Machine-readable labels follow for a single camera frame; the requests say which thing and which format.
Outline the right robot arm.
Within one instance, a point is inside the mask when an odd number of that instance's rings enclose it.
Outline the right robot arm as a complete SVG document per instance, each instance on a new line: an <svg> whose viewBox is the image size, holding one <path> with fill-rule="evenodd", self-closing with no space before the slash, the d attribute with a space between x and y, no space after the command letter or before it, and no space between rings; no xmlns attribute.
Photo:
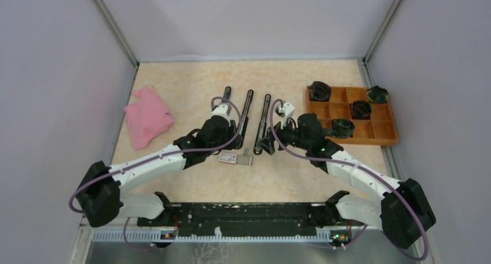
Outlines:
<svg viewBox="0 0 491 264"><path fill-rule="evenodd" d="M356 160L342 146L326 137L316 114L306 113L296 123L279 122L267 129L258 142L268 154L288 146L303 149L314 167L348 182L365 193L362 199L339 191L330 199L327 220L340 225L346 219L380 229L397 247L409 248L436 223L436 217L421 185L414 179L400 181L383 175Z"/></svg>

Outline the blue stapler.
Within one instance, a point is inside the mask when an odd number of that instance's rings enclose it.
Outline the blue stapler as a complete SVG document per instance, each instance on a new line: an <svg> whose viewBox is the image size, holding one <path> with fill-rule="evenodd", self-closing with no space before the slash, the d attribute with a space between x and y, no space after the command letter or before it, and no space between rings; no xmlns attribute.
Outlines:
<svg viewBox="0 0 491 264"><path fill-rule="evenodd" d="M226 86L221 100L221 105L223 105L225 109L227 109L228 111L230 111L229 100L231 97L231 92L232 92L232 87Z"/></svg>

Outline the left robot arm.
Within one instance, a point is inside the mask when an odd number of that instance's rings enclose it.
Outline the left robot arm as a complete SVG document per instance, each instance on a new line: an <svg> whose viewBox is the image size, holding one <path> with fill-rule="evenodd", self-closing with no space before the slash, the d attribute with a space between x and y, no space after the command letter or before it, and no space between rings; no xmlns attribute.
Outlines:
<svg viewBox="0 0 491 264"><path fill-rule="evenodd" d="M242 123L213 115L201 128L157 152L113 166L102 161L93 163L71 196L69 205L77 201L81 213L93 228L104 226L115 218L146 218L160 226L168 225L174 211L164 194L135 195L131 190L161 175L200 164L216 151L236 148Z"/></svg>

